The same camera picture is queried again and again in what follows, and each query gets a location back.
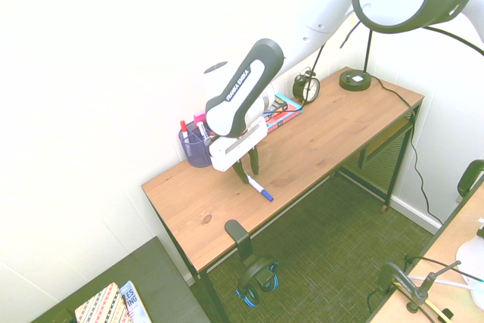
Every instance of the pen holder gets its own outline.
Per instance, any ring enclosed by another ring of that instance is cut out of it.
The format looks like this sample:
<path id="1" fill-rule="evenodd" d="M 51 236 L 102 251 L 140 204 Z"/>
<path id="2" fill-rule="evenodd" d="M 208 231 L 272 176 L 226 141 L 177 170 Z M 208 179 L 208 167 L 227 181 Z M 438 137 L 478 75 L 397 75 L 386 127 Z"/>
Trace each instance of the pen holder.
<path id="1" fill-rule="evenodd" d="M 210 159 L 209 146 L 203 142 L 200 130 L 194 125 L 194 123 L 187 124 L 188 137 L 184 138 L 182 131 L 178 132 L 178 138 L 183 147 L 188 162 L 197 168 L 203 168 L 205 166 L 212 165 Z"/>

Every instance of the notebook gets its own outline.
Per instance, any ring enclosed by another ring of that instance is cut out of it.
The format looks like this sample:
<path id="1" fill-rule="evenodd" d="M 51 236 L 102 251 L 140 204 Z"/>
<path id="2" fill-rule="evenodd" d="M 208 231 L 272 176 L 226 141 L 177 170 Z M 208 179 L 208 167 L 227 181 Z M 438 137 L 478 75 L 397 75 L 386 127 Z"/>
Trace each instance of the notebook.
<path id="1" fill-rule="evenodd" d="M 132 323 L 123 300 L 123 295 L 115 283 L 76 309 L 78 323 Z"/>

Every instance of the wood knot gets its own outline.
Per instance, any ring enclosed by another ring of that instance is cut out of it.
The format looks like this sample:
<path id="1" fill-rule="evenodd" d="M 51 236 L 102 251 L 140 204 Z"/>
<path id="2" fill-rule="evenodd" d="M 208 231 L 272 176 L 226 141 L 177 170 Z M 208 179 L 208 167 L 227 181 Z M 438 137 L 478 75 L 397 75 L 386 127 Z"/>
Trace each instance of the wood knot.
<path id="1" fill-rule="evenodd" d="M 212 215 L 206 215 L 203 217 L 202 225 L 206 225 L 207 223 L 210 223 L 212 221 Z"/>

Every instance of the black table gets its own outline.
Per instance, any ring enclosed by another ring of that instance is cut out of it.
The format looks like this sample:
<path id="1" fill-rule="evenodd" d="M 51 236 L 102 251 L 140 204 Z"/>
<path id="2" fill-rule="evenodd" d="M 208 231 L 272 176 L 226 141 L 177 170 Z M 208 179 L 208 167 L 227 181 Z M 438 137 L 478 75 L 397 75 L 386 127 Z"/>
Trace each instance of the black table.
<path id="1" fill-rule="evenodd" d="M 63 309 L 74 312 L 110 283 L 122 287 L 128 280 L 135 285 L 153 323 L 209 322 L 160 240 L 153 238 L 33 323 L 49 323 Z"/>

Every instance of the lamp base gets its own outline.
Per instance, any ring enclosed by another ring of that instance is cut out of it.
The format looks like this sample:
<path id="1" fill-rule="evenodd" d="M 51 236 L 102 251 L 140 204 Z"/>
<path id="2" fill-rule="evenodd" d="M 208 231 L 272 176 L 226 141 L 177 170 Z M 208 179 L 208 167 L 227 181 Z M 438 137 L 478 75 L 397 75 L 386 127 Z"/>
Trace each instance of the lamp base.
<path id="1" fill-rule="evenodd" d="M 363 91 L 370 87 L 371 75 L 361 70 L 349 70 L 340 74 L 340 86 L 348 91 Z"/>

